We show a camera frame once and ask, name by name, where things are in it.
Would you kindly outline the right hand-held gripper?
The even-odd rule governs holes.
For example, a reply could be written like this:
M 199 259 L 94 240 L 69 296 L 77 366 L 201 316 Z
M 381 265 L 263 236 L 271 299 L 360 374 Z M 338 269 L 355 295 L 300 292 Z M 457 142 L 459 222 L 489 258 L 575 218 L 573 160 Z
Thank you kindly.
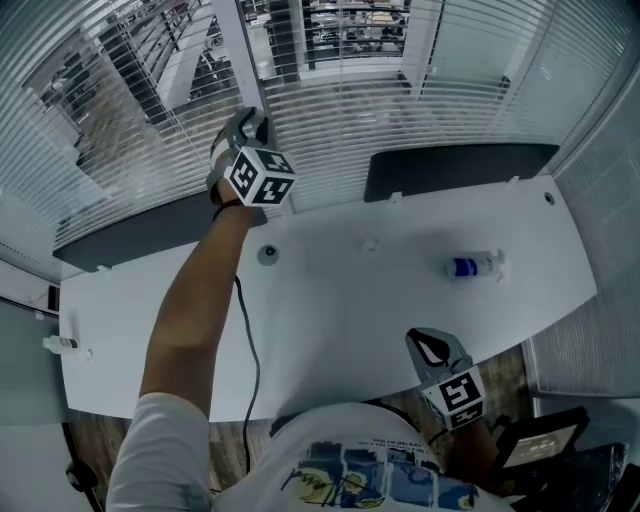
M 406 334 L 422 399 L 449 431 L 480 419 L 486 393 L 480 371 L 460 341 L 435 328 L 413 328 Z

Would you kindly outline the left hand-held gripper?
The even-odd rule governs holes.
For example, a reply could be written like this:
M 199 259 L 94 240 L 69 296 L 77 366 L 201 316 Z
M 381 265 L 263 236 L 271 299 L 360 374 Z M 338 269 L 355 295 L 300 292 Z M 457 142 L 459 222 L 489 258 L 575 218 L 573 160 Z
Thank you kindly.
M 244 146 L 237 151 L 230 146 L 256 145 L 257 141 L 264 149 Z M 223 180 L 244 206 L 280 205 L 296 175 L 285 154 L 268 150 L 274 148 L 271 119 L 264 112 L 257 113 L 255 107 L 238 110 L 228 121 L 228 142 L 214 143 L 210 150 L 207 189 L 211 201 L 216 206 L 225 203 L 217 190 L 218 182 Z

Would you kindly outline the person's left hand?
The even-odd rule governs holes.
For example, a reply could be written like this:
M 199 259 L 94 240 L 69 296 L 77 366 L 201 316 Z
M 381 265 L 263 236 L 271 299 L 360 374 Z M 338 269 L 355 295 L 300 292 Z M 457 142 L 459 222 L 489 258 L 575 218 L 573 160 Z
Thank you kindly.
M 211 145 L 210 172 L 206 178 L 209 198 L 216 207 L 226 204 L 243 205 L 226 176 L 227 170 L 233 168 L 236 158 L 237 154 L 229 144 L 227 131 L 222 128 Z

